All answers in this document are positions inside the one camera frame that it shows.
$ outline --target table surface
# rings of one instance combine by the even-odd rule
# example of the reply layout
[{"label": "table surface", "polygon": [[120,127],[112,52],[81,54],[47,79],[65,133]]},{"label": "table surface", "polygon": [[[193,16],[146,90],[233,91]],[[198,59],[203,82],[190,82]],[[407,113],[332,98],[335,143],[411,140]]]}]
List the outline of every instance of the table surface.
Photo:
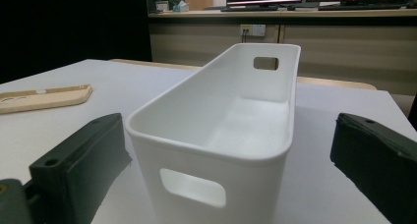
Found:
[{"label": "table surface", "polygon": [[[157,95],[190,77],[189,69],[85,60],[0,84],[0,92],[91,84],[83,104],[0,115],[0,179],[27,182],[29,166],[89,121],[116,112],[125,120]],[[294,139],[283,174],[276,224],[388,223],[329,160],[339,113],[375,120],[417,140],[386,91],[298,83]],[[156,224],[132,143],[133,162],[118,176],[92,223]]]}]

